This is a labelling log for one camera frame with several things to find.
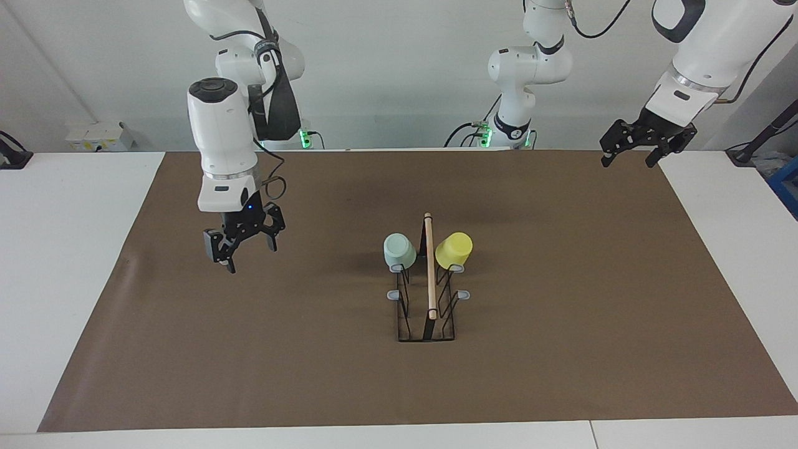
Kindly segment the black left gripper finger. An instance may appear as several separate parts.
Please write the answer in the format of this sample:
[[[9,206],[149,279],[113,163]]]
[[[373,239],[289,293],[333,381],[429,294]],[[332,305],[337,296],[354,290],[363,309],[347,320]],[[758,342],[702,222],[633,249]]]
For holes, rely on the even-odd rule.
[[[624,120],[616,120],[600,139],[602,166],[609,168],[616,156],[637,148],[641,136],[642,128],[638,122],[630,124]]]
[[[652,140],[655,148],[646,157],[647,167],[655,167],[664,157],[670,154],[681,153],[686,146],[690,144],[690,141],[695,137],[696,133],[698,133],[698,131],[696,131],[695,125],[688,125],[681,133],[670,138],[656,134]]]

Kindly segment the black stand pole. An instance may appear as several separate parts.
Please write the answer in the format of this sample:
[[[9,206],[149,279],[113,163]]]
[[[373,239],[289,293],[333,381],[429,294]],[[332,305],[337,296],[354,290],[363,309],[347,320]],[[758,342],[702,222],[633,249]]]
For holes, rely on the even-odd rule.
[[[750,142],[733,145],[724,153],[733,165],[738,167],[755,167],[752,159],[756,151],[775,136],[789,131],[792,126],[798,125],[798,99],[787,106],[769,125],[764,128]]]

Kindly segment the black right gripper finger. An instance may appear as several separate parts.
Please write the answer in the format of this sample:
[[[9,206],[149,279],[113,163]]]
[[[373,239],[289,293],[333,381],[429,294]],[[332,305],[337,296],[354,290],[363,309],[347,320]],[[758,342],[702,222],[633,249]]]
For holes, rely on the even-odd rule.
[[[203,230],[203,241],[208,257],[212,262],[222,264],[231,274],[237,272],[233,259],[234,253],[245,239],[248,239],[248,235],[239,231],[228,233],[225,228]]]
[[[265,234],[271,252],[277,252],[277,236],[286,228],[282,210],[276,203],[267,203],[254,216],[254,234]]]

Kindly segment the blue box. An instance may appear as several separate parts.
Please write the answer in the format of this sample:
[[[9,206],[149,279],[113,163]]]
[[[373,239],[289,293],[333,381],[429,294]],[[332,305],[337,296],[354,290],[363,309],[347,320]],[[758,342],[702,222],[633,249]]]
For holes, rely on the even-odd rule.
[[[798,156],[776,170],[766,183],[798,221]]]

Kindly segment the black table clamp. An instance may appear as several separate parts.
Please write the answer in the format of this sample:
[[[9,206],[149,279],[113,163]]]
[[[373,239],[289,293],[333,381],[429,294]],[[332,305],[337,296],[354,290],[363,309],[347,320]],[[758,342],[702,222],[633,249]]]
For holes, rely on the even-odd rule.
[[[22,170],[34,153],[26,150],[11,134],[0,130],[0,170]]]

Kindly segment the pale green plastic cup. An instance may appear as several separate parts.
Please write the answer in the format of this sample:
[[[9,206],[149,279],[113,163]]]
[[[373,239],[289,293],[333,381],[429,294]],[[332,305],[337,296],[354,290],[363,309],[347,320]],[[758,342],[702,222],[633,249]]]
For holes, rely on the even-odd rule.
[[[405,234],[390,234],[383,242],[383,256],[388,268],[411,268],[416,261],[416,255],[416,249]]]

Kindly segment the yellow plastic cup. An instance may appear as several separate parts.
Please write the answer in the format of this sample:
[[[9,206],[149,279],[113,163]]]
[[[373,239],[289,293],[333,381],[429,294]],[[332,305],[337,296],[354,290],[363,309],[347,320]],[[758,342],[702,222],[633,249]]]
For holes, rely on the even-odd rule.
[[[435,248],[435,259],[439,267],[450,269],[464,266],[473,252],[473,241],[466,233],[451,233]]]

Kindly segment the brown table mat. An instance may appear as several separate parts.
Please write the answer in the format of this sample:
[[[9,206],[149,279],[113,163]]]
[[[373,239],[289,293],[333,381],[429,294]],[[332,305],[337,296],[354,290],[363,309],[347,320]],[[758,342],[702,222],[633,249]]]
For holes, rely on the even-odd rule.
[[[293,153],[236,274],[169,153],[38,429],[798,415],[661,168],[587,151]],[[383,241],[463,232],[456,338],[399,343]]]

